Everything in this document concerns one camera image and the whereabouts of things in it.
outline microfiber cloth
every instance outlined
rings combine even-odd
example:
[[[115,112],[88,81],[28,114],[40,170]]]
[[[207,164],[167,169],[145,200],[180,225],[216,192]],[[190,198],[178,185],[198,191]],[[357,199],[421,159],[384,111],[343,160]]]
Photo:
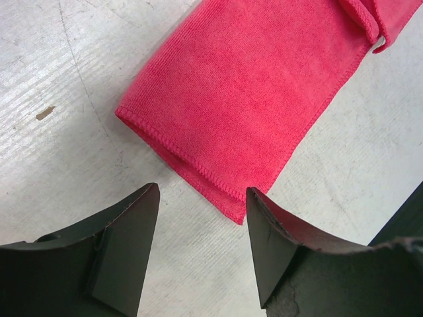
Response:
[[[238,224],[380,37],[421,0],[203,0],[116,115]]]

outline folded cloth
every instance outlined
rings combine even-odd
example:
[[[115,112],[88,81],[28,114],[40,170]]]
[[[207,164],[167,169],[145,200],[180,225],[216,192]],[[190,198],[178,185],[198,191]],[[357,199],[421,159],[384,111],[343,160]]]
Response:
[[[147,62],[116,115],[225,216],[266,193],[381,37],[421,0],[203,0]]]

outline cloth fold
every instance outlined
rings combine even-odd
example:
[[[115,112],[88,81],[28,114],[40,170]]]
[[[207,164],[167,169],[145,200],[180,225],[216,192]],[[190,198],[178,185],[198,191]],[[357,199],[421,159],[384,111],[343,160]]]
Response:
[[[421,0],[203,0],[116,115],[238,224],[380,36]]]

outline white table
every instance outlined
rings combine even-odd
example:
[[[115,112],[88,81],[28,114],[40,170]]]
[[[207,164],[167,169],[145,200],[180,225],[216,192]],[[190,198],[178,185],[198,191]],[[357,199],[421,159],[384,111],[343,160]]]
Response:
[[[0,3],[0,244],[32,241],[157,182],[162,200],[139,315],[264,316],[247,226],[221,215],[113,113],[192,4]],[[365,58],[270,197],[367,244],[423,180],[422,52],[420,9],[393,47]]]

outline scratched white surface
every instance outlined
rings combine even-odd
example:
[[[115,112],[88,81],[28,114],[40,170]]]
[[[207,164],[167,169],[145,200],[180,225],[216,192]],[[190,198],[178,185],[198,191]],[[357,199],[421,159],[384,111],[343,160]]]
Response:
[[[2,0],[0,244],[34,240],[157,182],[162,200],[139,315],[263,316],[247,226],[220,215],[113,114],[192,4]],[[423,180],[422,52],[420,9],[393,47],[365,58],[270,196],[368,243]]]

